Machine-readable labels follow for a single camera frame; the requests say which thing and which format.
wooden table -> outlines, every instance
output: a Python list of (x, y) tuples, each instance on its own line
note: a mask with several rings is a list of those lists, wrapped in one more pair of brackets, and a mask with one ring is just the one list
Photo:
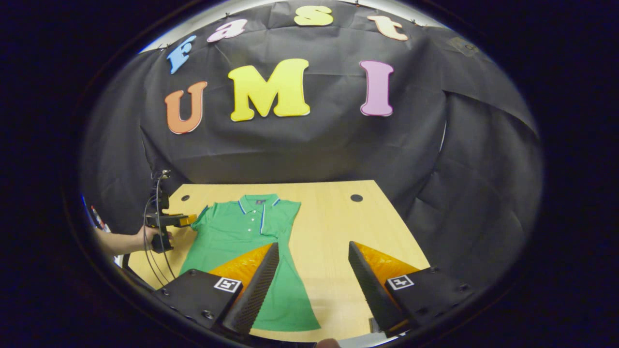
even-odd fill
[[(164, 212), (200, 214), (207, 204), (237, 201), (245, 194), (273, 193), (281, 199), (301, 202), (289, 247), (322, 328), (302, 332), (252, 329), (252, 335), (281, 341), (316, 342), (329, 337), (346, 339), (370, 333), (372, 314), (348, 263), (348, 243), (351, 240), (416, 268), (430, 267), (412, 234), (373, 180), (183, 185), (170, 196), (170, 209)], [(182, 201), (187, 194), (189, 199)], [(361, 195), (363, 201), (352, 201), (353, 194)], [(167, 256), (172, 270), (178, 275), (196, 232), (190, 227), (169, 227), (168, 230), (173, 235), (175, 248), (168, 251)], [(171, 280), (163, 254), (154, 253), (154, 256), (166, 278)], [(161, 287), (143, 251), (131, 254), (129, 267), (152, 287)]]

black fabric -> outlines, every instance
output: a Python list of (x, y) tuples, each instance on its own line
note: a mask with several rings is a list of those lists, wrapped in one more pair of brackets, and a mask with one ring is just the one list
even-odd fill
[[(297, 26), (294, 12), (306, 5), (330, 7), (334, 22)], [(409, 39), (385, 37), (368, 15), (402, 24)], [(244, 33), (206, 42), (236, 19), (248, 20)], [(190, 35), (197, 38), (189, 59), (171, 75), (166, 58)], [(182, 183), (373, 179), (430, 263), (481, 289), (515, 261), (529, 237), (542, 155), (515, 86), (482, 52), (464, 54), (450, 44), (457, 37), (337, 1), (278, 2), (232, 14), (169, 48), (136, 56), (118, 73), (92, 114), (85, 196), (112, 230), (132, 233), (141, 224), (151, 170), (173, 171), (164, 182), (170, 192)], [(252, 65), (267, 79), (289, 58), (309, 62), (303, 86), (310, 114), (281, 118), (271, 110), (266, 118), (256, 113), (251, 121), (233, 122), (228, 73)], [(394, 68), (393, 115), (360, 113), (366, 95), (361, 60)], [(191, 133), (173, 134), (164, 98), (199, 81), (208, 83), (202, 122)], [(185, 93), (181, 117), (190, 112)]]

foam letter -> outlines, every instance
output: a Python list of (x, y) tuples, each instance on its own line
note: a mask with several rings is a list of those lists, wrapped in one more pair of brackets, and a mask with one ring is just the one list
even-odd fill
[(215, 31), (211, 36), (209, 36), (206, 41), (215, 42), (223, 38), (231, 38), (237, 35), (241, 35), (241, 33), (245, 31), (245, 24), (247, 24), (246, 19), (237, 19), (233, 20), (230, 23), (226, 23), (221, 27), (217, 28), (217, 31)]
[(181, 67), (181, 65), (183, 65), (187, 61), (187, 59), (189, 59), (189, 56), (187, 56), (186, 53), (189, 53), (189, 51), (191, 51), (190, 42), (195, 40), (195, 38), (195, 35), (191, 35), (187, 40), (183, 41), (182, 44), (178, 45), (178, 47), (176, 47), (174, 51), (172, 51), (168, 55), (168, 59), (172, 64), (172, 70), (170, 70), (170, 74), (174, 74), (178, 70), (178, 68)]
[(400, 34), (396, 31), (396, 27), (402, 28), (402, 24), (392, 22), (389, 17), (385, 17), (383, 15), (369, 15), (368, 19), (375, 21), (378, 31), (388, 38), (394, 38), (400, 41), (406, 41), (409, 39), (406, 35)]
[(393, 72), (393, 67), (377, 61), (361, 61), (359, 65), (365, 70), (368, 84), (361, 113), (367, 116), (391, 115), (393, 108), (389, 105), (389, 74)]
[(275, 67), (268, 82), (252, 65), (238, 67), (228, 74), (234, 81), (234, 112), (232, 121), (254, 118), (249, 108), (249, 98), (262, 117), (269, 114), (277, 95), (273, 113), (277, 116), (302, 116), (310, 113), (310, 106), (303, 98), (303, 71), (310, 64), (305, 59), (286, 59)]
[(168, 105), (168, 127), (172, 133), (189, 133), (197, 128), (202, 121), (202, 90), (206, 87), (206, 81), (200, 81), (189, 86), (187, 92), (191, 94), (191, 116), (188, 120), (181, 120), (181, 96), (182, 90), (172, 92), (165, 97)]
[(298, 25), (329, 25), (333, 23), (333, 17), (328, 15), (331, 9), (326, 6), (303, 6), (295, 13), (295, 23)]

polo shirt collar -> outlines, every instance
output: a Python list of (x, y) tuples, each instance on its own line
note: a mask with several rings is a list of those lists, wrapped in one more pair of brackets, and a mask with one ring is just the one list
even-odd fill
[[(262, 204), (256, 204), (256, 201), (264, 201)], [(243, 214), (247, 214), (249, 211), (263, 211), (267, 206), (276, 206), (280, 199), (276, 194), (262, 194), (262, 195), (245, 195), (238, 200), (239, 208)]]

green polo shirt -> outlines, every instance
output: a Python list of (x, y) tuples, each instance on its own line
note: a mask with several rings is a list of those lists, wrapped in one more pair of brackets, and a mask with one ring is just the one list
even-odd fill
[(276, 194), (268, 194), (243, 196), (238, 201), (207, 207), (191, 225), (198, 233), (181, 274), (192, 268), (208, 272), (260, 246), (277, 242), (279, 265), (253, 328), (271, 331), (319, 329), (288, 249), (292, 224), (300, 206), (299, 202), (284, 201)]

